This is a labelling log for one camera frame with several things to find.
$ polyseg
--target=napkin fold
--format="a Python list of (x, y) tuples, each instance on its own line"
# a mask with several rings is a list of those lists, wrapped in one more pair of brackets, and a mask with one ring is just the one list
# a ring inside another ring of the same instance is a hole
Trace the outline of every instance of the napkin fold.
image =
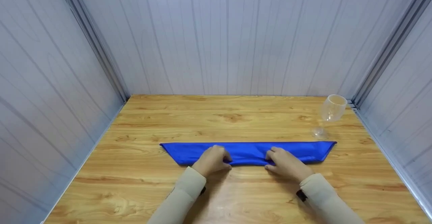
[(265, 159), (267, 150), (280, 147), (305, 164), (322, 162), (329, 154), (336, 141), (315, 142), (211, 142), (211, 143), (161, 143), (164, 150), (179, 165), (194, 164), (209, 147), (219, 145), (230, 153), (232, 166), (273, 164)]

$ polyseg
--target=sleeve cuff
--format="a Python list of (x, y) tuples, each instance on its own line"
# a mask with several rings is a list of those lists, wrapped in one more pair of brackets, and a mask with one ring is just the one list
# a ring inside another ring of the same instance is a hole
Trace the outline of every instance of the sleeve cuff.
[(175, 188), (184, 190), (190, 197), (196, 200), (201, 190), (206, 185), (206, 178), (191, 167), (186, 168), (175, 184)]
[(309, 200), (315, 203), (322, 203), (330, 196), (337, 195), (334, 188), (319, 173), (315, 173), (301, 181), (300, 188)]

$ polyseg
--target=clear plastic glass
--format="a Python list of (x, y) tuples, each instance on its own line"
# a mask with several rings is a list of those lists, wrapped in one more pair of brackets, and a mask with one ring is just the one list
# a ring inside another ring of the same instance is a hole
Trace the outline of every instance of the clear plastic glass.
[[(330, 95), (321, 106), (320, 115), (324, 122), (334, 122), (341, 119), (347, 107), (347, 100), (340, 95)], [(312, 134), (320, 140), (328, 139), (328, 133), (323, 127), (312, 129)]]

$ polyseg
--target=white wall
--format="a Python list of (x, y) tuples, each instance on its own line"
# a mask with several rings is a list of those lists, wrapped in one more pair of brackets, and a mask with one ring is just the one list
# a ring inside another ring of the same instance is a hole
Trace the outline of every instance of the white wall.
[(360, 108), (378, 143), (432, 210), (432, 3)]
[(0, 0), (0, 222), (39, 224), (121, 105), (65, 0)]
[(129, 93), (351, 98), (411, 0), (84, 0)]

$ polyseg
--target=wooden table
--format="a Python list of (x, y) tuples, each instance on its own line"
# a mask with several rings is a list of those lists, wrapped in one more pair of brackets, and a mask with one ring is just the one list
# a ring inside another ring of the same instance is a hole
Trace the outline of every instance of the wooden table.
[[(314, 141), (323, 97), (134, 95), (45, 224), (146, 223), (184, 168), (161, 142)], [(312, 165), (367, 223), (429, 223), (347, 107), (327, 126), (338, 144)], [(298, 187), (264, 167), (212, 176), (185, 223), (319, 223)]]

